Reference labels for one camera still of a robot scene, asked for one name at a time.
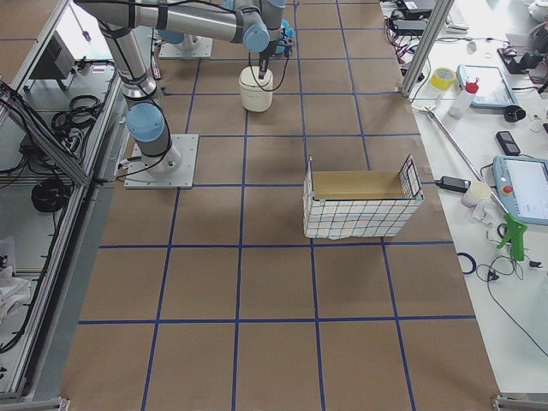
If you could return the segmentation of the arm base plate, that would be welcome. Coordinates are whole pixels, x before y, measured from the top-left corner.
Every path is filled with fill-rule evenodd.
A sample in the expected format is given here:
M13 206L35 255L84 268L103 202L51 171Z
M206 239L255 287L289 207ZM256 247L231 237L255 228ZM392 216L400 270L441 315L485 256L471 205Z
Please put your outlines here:
M127 189L191 189L194 184L194 172L199 146L197 134L172 134L172 145L164 159L144 157L131 162L124 179Z
M160 59L188 60L209 58L213 39L187 35L181 43L163 42L159 49Z

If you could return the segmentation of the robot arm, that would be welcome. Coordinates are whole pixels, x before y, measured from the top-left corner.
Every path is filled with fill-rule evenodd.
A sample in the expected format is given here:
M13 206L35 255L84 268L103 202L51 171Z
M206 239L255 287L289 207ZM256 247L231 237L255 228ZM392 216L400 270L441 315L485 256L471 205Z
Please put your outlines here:
M183 154L161 105L161 93L140 54L134 29L195 35L243 45L259 54L266 71L278 46L284 1L231 1L228 6L208 1L80 1L95 17L114 59L128 103L126 125L140 149L138 176L155 180L173 176Z
M200 42L199 36L187 33L160 30L159 34L165 43L171 44L181 51L192 51L198 47Z

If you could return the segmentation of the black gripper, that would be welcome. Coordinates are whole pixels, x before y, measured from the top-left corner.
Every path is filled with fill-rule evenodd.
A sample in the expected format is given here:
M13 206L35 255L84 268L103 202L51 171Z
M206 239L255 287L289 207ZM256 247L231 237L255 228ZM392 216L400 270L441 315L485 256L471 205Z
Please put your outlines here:
M269 51L262 51L259 54L259 79L264 79L264 72L267 72L271 54Z

